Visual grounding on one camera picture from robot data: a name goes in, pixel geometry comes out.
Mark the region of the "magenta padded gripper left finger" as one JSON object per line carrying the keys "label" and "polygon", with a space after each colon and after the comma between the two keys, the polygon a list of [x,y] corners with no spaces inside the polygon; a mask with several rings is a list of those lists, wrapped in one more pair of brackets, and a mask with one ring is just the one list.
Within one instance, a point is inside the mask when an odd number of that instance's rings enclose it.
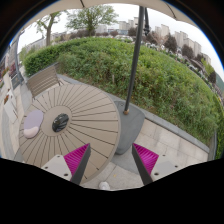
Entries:
{"label": "magenta padded gripper left finger", "polygon": [[79,185],[90,155],[90,144],[85,144],[65,156],[55,155],[42,166],[42,169]]}

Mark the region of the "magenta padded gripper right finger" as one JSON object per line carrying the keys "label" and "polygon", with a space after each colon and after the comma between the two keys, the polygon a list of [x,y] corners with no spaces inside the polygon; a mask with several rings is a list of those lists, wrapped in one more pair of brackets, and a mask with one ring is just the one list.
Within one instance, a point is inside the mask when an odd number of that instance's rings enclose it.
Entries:
{"label": "magenta padded gripper right finger", "polygon": [[136,143],[132,144],[132,155],[143,185],[150,184],[180,169],[180,165],[165,154],[158,155]]}

